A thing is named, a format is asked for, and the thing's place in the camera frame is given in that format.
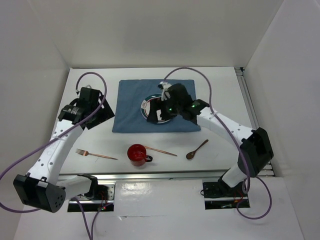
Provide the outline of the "copper fork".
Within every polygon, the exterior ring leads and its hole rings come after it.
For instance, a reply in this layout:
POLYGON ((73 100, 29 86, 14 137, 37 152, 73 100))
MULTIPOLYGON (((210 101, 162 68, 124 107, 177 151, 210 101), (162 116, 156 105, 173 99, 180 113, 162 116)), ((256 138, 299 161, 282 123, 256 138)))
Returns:
POLYGON ((76 149, 75 152, 81 156, 87 157, 87 156, 95 156, 99 158, 104 158, 104 159, 111 159, 111 160, 118 160, 117 158, 106 156, 106 155, 101 155, 101 154, 96 154, 96 153, 90 153, 86 150, 83 149, 76 149))

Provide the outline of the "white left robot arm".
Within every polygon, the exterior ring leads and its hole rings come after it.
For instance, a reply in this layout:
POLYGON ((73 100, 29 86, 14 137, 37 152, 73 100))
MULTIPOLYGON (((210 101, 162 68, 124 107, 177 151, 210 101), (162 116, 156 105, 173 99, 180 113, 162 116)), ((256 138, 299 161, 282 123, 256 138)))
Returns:
POLYGON ((81 173, 59 181, 61 168, 76 140, 85 129, 92 129, 115 115, 101 91, 82 87, 78 98, 63 107, 51 136, 36 163, 25 175, 18 174, 13 186, 24 205, 51 213, 64 201, 83 195, 92 200, 99 193, 98 179, 81 173))

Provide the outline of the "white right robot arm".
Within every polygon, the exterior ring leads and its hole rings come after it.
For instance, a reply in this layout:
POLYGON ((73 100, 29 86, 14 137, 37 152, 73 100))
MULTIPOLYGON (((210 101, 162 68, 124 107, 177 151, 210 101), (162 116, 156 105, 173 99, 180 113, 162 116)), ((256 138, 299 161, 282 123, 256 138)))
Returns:
POLYGON ((218 180, 218 190, 223 196, 230 196, 247 177, 255 178, 274 157, 268 133, 263 128, 246 127, 214 111, 207 102, 192 99, 181 83, 162 81, 158 88, 162 93, 150 102, 148 122, 156 124, 158 118, 167 121, 181 116, 212 131, 239 151, 237 163, 218 180))

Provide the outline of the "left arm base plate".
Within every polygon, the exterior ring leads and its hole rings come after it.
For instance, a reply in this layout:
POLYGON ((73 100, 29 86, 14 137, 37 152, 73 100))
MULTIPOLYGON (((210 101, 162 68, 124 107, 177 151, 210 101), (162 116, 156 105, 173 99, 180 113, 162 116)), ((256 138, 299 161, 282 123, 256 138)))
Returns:
POLYGON ((113 212, 116 185, 107 183, 99 185, 97 193, 89 199, 84 195, 78 195, 75 198, 79 201, 84 212, 113 212))

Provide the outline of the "blue cloth placemat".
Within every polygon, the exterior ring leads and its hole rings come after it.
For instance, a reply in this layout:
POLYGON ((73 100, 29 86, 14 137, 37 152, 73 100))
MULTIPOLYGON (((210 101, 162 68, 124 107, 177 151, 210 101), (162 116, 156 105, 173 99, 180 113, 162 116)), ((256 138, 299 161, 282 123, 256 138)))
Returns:
POLYGON ((161 96, 160 79, 120 80, 112 132, 114 133, 190 133, 201 128, 177 116, 157 124, 147 122, 142 103, 151 97, 161 96))

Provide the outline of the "red mug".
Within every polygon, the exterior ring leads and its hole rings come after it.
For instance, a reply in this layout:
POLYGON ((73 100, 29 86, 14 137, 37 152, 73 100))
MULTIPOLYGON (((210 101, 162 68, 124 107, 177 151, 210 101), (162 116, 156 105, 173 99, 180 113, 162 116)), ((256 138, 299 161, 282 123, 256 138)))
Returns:
POLYGON ((141 167, 145 163, 153 161, 153 157, 147 155, 147 149, 141 144, 133 144, 127 150, 127 157, 135 167, 141 167))

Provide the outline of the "white plate with green rim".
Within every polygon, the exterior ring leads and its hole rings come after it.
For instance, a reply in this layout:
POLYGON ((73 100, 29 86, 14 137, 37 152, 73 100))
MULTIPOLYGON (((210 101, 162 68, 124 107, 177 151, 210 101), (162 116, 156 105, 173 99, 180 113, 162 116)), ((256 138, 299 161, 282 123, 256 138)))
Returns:
POLYGON ((164 110, 161 94, 151 94, 142 101, 140 106, 142 116, 152 124, 164 124, 174 118, 166 115, 164 110))

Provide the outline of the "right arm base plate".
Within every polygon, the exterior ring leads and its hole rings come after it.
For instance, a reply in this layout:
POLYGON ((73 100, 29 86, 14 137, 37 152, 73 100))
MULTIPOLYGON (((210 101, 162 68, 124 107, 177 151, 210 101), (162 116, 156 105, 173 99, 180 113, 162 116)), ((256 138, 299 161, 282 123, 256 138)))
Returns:
POLYGON ((204 207, 206 210, 235 209, 237 204, 239 208, 250 208, 248 195, 243 193, 242 183, 236 187, 223 192, 219 183, 203 182, 203 189, 200 194, 204 197, 204 207))

